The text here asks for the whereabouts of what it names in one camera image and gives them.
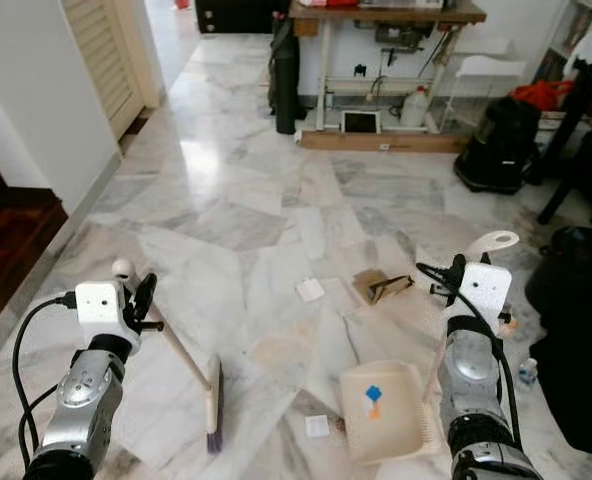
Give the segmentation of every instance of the beige dustpan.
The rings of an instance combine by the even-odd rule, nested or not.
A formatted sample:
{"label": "beige dustpan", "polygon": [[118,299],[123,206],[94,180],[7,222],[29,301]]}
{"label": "beige dustpan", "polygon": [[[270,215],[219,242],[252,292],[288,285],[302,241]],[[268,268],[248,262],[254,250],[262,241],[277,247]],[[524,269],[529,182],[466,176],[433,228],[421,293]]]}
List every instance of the beige dustpan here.
{"label": "beige dustpan", "polygon": [[423,403],[414,365],[385,360],[360,365],[340,377],[351,459],[359,464],[436,450],[433,410]]}

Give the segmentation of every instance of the door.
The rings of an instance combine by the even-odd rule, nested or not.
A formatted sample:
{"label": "door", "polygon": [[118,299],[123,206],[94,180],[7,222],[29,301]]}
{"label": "door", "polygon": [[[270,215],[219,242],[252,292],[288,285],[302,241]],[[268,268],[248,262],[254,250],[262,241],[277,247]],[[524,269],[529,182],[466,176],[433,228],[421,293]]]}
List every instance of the door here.
{"label": "door", "polygon": [[105,115],[118,139],[143,109],[144,102],[112,1],[63,0],[63,6]]}

